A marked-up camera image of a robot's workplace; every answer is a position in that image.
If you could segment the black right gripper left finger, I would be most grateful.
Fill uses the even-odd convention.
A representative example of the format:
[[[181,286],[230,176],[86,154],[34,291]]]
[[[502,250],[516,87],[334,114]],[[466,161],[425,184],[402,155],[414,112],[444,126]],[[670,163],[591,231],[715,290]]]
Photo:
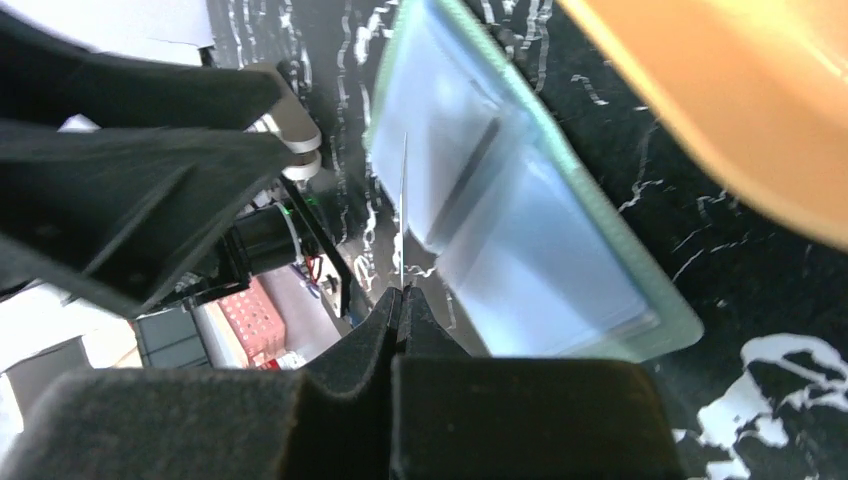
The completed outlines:
[[[5,479],[385,479],[401,294],[295,370],[114,369],[55,381]]]

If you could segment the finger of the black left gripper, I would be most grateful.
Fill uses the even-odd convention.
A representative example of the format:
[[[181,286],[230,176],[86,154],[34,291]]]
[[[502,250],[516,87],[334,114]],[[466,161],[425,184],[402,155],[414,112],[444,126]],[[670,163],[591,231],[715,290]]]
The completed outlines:
[[[267,72],[93,53],[1,14],[1,116],[60,126],[244,130],[282,97]]]

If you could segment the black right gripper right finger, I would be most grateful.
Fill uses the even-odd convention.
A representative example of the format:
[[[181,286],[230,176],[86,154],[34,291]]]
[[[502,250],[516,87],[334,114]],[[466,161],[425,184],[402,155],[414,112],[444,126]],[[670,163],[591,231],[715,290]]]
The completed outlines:
[[[481,358],[403,292],[391,364],[396,479],[680,479],[660,395],[639,365]]]

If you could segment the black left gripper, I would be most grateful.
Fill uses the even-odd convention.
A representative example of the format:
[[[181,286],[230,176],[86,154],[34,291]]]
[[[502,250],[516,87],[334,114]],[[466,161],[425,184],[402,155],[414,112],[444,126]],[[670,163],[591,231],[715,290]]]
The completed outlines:
[[[1,290],[41,280],[124,317],[146,312],[274,179],[279,194],[237,217],[178,283],[197,307],[295,266],[310,287],[334,272],[334,315],[351,300],[338,224],[302,191],[322,170],[322,134],[277,67],[281,98],[250,132],[1,125]]]

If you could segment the mint green card holder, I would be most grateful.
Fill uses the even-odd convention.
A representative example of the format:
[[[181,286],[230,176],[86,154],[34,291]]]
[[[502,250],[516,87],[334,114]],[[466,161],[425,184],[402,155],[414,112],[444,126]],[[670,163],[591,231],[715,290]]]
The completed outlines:
[[[364,145],[489,353],[633,362],[703,325],[461,1],[399,5]]]

